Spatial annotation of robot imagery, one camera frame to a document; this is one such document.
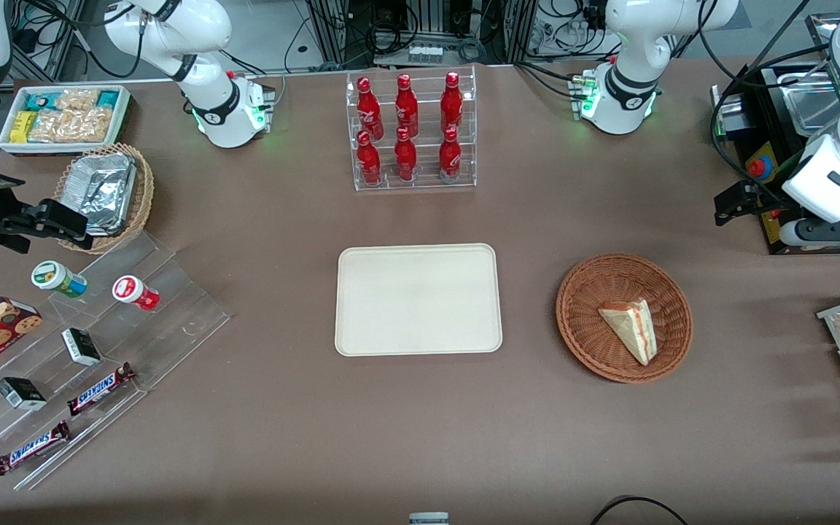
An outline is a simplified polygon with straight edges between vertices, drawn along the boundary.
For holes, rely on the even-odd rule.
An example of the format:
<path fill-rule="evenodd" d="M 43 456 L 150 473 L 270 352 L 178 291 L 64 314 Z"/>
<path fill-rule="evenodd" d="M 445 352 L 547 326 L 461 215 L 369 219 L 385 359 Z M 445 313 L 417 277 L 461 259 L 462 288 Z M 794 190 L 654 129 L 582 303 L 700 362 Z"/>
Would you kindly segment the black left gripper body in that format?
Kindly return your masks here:
<path fill-rule="evenodd" d="M 738 190 L 737 217 L 786 209 L 786 199 L 779 197 L 759 180 L 740 180 L 736 183 L 736 188 Z"/>

